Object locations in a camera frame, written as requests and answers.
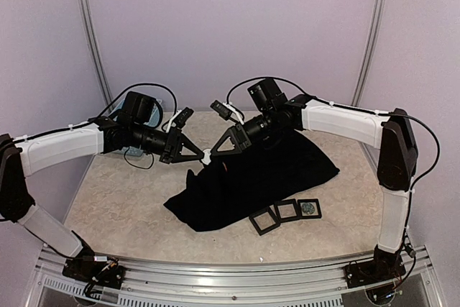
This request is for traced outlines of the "black garment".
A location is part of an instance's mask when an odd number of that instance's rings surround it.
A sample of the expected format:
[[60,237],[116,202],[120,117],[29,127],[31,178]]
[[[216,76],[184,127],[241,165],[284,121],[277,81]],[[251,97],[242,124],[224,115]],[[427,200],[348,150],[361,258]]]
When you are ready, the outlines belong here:
[[164,206],[196,232],[216,231],[327,183],[339,171],[305,135],[285,129],[240,154],[212,158],[198,173],[189,170],[185,189]]

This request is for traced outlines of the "green round brooch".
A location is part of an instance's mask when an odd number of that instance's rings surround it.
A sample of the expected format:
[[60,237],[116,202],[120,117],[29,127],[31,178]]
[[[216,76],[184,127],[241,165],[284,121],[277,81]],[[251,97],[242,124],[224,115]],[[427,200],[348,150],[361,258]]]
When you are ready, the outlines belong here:
[[302,203],[301,210],[305,215],[314,215],[316,213],[316,207],[313,203]]

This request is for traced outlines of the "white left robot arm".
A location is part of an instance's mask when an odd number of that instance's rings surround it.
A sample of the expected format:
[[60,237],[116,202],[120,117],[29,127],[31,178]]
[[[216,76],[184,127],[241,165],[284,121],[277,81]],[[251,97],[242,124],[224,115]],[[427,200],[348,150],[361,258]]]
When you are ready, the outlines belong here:
[[108,117],[38,137],[1,136],[1,216],[26,229],[87,282],[101,274],[90,248],[63,223],[94,156],[135,147],[165,164],[198,161],[204,153],[177,127],[162,132]]

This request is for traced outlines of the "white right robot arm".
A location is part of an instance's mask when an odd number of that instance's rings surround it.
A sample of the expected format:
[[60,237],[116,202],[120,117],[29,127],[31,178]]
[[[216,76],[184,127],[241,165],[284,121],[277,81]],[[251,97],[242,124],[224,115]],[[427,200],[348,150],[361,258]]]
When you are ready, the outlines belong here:
[[338,135],[379,150],[377,179],[384,193],[381,229],[377,242],[383,252],[370,261],[371,279],[384,280],[395,270],[395,253],[403,243],[409,208],[409,192],[418,160],[418,148],[408,114],[403,109],[391,112],[356,109],[319,101],[300,94],[273,107],[262,104],[260,115],[229,127],[211,149],[211,156],[222,155],[225,141],[239,154],[282,129],[308,130]]

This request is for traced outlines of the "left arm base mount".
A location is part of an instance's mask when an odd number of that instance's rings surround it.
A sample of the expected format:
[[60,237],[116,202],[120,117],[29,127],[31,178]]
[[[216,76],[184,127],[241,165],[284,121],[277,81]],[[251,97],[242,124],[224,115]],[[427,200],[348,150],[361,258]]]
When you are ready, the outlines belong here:
[[82,250],[75,257],[66,258],[62,275],[83,283],[83,295],[95,298],[99,291],[95,287],[120,290],[126,268],[119,264],[119,259],[106,255],[97,255],[91,247],[81,240]]

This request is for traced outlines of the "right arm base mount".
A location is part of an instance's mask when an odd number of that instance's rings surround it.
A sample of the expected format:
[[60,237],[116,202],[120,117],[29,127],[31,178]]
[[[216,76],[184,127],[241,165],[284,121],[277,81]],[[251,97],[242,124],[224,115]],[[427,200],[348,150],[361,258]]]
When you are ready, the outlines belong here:
[[410,258],[416,259],[416,251],[413,247],[410,244],[404,244],[395,253],[375,247],[372,259],[363,262],[352,261],[347,264],[344,267],[347,288],[403,278],[406,269],[401,256],[402,251],[406,252]]

